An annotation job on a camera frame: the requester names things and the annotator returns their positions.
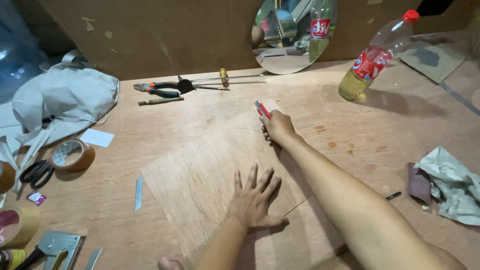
round mirror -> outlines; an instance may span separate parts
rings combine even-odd
[[[253,22],[253,54],[275,74],[298,72],[315,62],[336,24],[336,0],[265,0]]]

white card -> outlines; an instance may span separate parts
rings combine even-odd
[[[113,136],[115,135],[89,128],[85,131],[80,140],[84,143],[108,147]]]

small packet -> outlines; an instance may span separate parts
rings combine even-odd
[[[28,200],[33,201],[37,206],[41,205],[43,201],[47,199],[46,196],[40,194],[36,190],[30,192],[26,197]]]

red bottle cap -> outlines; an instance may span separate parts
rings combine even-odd
[[[418,18],[420,18],[420,14],[415,10],[408,10],[403,15],[403,21],[408,23],[412,23],[416,21]]]

wooden workbench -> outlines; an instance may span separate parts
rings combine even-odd
[[[40,191],[47,200],[38,207],[42,226],[26,250],[31,252],[47,230],[87,235],[74,269],[83,269],[90,252],[105,250],[95,269],[155,270],[159,255],[181,255],[162,209],[143,188],[143,205],[134,212],[138,168],[159,154],[195,138],[209,125],[221,124],[261,98],[277,101],[291,115],[307,142],[359,177],[380,194],[404,195],[392,203],[419,233],[458,257],[469,269],[480,267],[480,229],[441,218],[436,207],[423,211],[406,196],[407,162],[417,162],[438,145],[444,146],[472,172],[480,173],[480,118],[439,86],[398,61],[392,61],[372,84],[364,103],[344,101],[337,87],[353,61],[315,63],[297,74],[231,81],[231,91],[199,89],[185,100],[138,107],[154,99],[132,88],[136,83],[175,81],[176,77],[122,81],[118,104],[97,130],[115,135],[108,148],[94,146],[96,158],[84,173],[56,173]],[[469,67],[464,73],[464,66]],[[480,105],[478,63],[467,61],[451,74],[453,89],[468,85],[468,98]],[[263,69],[229,72],[258,74]],[[185,75],[197,79],[217,73]],[[29,204],[24,198],[17,204]]]

